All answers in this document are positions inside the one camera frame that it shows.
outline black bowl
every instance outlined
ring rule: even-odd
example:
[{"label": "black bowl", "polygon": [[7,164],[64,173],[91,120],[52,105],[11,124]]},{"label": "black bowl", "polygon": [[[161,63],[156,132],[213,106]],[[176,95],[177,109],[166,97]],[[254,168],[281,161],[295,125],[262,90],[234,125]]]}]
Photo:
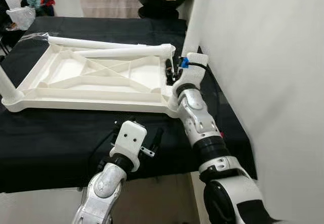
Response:
[{"label": "black bowl", "polygon": [[139,0],[143,6],[151,9],[174,10],[177,9],[185,0]]}]

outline black tablecloth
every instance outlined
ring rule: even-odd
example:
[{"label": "black tablecloth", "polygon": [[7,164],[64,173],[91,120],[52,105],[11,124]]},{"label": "black tablecloth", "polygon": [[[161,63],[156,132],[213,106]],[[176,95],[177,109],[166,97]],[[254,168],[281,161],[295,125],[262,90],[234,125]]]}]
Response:
[{"label": "black tablecloth", "polygon": [[[183,20],[36,18],[26,34],[53,32],[57,36],[89,40],[143,43],[171,43],[180,55],[185,37]],[[18,86],[47,49],[46,41],[19,42],[3,61],[3,69]],[[211,114],[216,114],[216,94],[211,78],[202,85]],[[229,150],[242,166],[256,177],[249,140],[228,104],[221,104],[218,126],[225,133]],[[144,145],[149,147],[158,128],[164,129],[159,152],[145,159],[129,179],[186,173],[198,168],[195,156],[179,119],[164,114],[26,109],[0,114],[0,192],[85,186],[100,159],[111,149],[107,140],[94,149],[113,128],[135,116],[147,129]]]}]

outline clear plastic wrap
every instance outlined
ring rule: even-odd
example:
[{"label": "clear plastic wrap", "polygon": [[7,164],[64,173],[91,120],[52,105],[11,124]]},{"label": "clear plastic wrap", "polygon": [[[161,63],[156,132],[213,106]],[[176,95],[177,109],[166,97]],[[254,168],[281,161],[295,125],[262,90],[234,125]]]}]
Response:
[{"label": "clear plastic wrap", "polygon": [[33,23],[36,16],[35,8],[30,7],[10,9],[7,10],[7,14],[21,30],[27,30]]}]

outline white pipe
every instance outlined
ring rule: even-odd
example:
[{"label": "white pipe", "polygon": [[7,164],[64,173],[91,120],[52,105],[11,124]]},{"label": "white pipe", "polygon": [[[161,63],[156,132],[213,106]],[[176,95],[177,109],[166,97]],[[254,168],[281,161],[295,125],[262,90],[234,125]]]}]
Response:
[{"label": "white pipe", "polygon": [[194,0],[186,38],[181,53],[182,57],[186,57],[189,52],[197,53],[202,28],[204,27],[203,21],[205,20],[209,6],[210,0]]},{"label": "white pipe", "polygon": [[16,90],[5,71],[0,66],[0,95],[4,104],[13,104],[24,97],[24,93]]},{"label": "white pipe", "polygon": [[108,43],[75,38],[61,38],[48,36],[48,42],[67,47],[89,48],[89,49],[118,49],[147,47],[145,44]]},{"label": "white pipe", "polygon": [[96,57],[131,57],[131,56],[161,56],[164,59],[172,57],[174,46],[161,44],[160,46],[148,46],[138,48],[122,48],[110,50],[75,51],[74,53],[87,58]]}]

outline blue clip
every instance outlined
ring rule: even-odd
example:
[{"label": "blue clip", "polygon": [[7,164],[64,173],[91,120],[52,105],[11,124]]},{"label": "blue clip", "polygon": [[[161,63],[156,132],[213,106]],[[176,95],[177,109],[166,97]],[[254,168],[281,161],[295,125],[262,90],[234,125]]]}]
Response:
[{"label": "blue clip", "polygon": [[182,63],[181,63],[181,67],[182,68],[188,68],[189,67],[189,60],[188,60],[188,58],[187,57],[185,57],[185,58],[183,58],[183,61],[182,61]]}]

